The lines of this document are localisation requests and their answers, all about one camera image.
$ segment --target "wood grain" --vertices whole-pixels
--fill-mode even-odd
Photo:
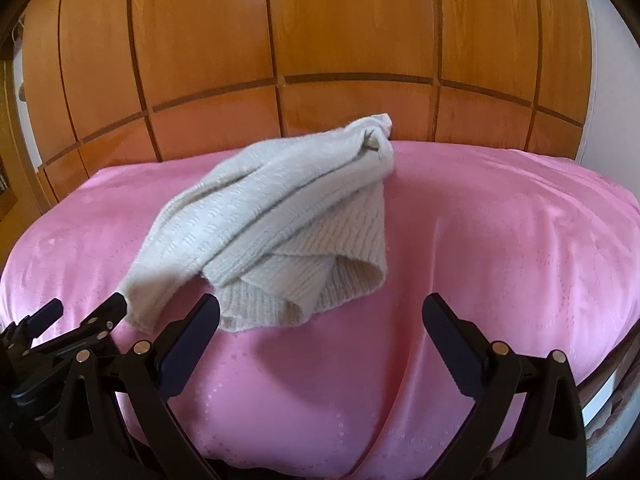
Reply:
[[[78,150],[57,158],[44,171],[58,200],[62,200],[88,178]]]
[[[49,183],[49,179],[47,178],[47,174],[45,173],[43,168],[40,168],[36,172],[36,176],[38,177],[38,182],[40,183],[40,188],[44,193],[44,196],[49,203],[49,208],[52,208],[58,203],[58,199],[56,198],[55,193],[53,193],[53,189],[51,189],[51,184]]]
[[[273,86],[199,99],[151,119],[164,160],[244,148],[280,136]]]
[[[60,0],[31,0],[22,39],[24,92],[42,160],[76,142],[60,75],[59,4]]]
[[[281,90],[285,136],[324,132],[357,118],[388,113],[392,139],[431,140],[431,85],[391,81],[327,81]]]
[[[60,57],[79,139],[140,112],[127,0],[62,0]]]
[[[442,78],[533,101],[536,0],[442,0]]]
[[[575,158],[582,138],[582,128],[540,111],[535,113],[527,151]]]
[[[89,176],[108,166],[157,161],[144,119],[124,124],[83,144],[80,157]]]
[[[440,89],[436,142],[524,149],[530,108],[455,88]]]
[[[542,72],[538,104],[584,123],[591,88],[586,0],[540,0]]]
[[[132,0],[151,106],[273,76],[266,0]]]
[[[31,188],[33,168],[30,161],[25,165],[21,153],[24,140],[18,129],[11,66],[10,61],[0,61],[0,163],[10,186],[0,194],[0,274],[15,242],[41,214]]]
[[[270,0],[284,75],[433,76],[433,0]]]

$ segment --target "pink blanket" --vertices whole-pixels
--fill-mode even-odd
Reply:
[[[423,329],[431,291],[517,352],[561,348],[578,381],[640,316],[640,211],[629,192],[568,160],[394,147],[384,287],[299,328],[216,333],[170,401],[204,455],[299,476],[422,475],[471,407]],[[231,154],[96,174],[18,241],[0,283],[2,321],[57,297],[65,315],[44,339],[75,327],[112,293],[162,205]],[[183,287],[159,329],[208,290],[201,279]],[[123,350],[142,338],[124,323],[113,336]]]

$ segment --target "knit sweater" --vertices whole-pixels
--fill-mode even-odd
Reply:
[[[221,327],[295,326],[385,279],[382,179],[392,171],[382,114],[322,134],[252,144],[170,200],[117,291],[126,321],[151,332],[199,273]]]

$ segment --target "silver rivet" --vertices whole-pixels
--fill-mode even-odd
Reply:
[[[566,355],[562,350],[554,350],[551,352],[551,357],[556,363],[564,363],[566,361]]]
[[[149,352],[151,348],[151,343],[149,341],[138,341],[135,345],[133,345],[133,351],[138,354],[146,354]]]
[[[494,354],[507,355],[509,353],[509,346],[502,341],[496,341],[491,343],[491,350],[494,351]]]
[[[90,355],[91,353],[85,348],[84,350],[81,350],[76,354],[76,361],[78,361],[79,363],[84,363]]]

